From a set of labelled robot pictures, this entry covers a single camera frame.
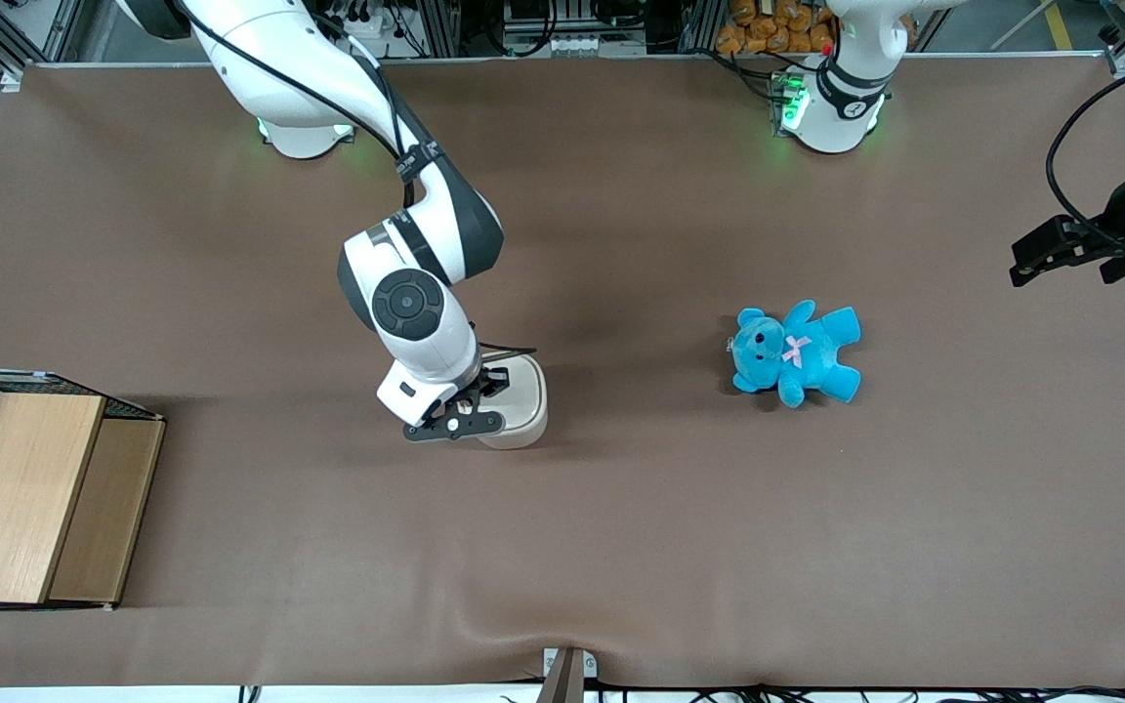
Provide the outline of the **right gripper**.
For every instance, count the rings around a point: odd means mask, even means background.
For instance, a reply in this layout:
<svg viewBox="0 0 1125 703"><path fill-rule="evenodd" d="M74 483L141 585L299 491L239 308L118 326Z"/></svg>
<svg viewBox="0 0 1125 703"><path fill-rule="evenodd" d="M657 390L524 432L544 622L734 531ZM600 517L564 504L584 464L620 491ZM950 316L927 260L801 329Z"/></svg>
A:
<svg viewBox="0 0 1125 703"><path fill-rule="evenodd" d="M480 369L478 349L394 349L392 357L376 396L411 427L470 415L472 397L493 397L512 384L508 366Z"/></svg>

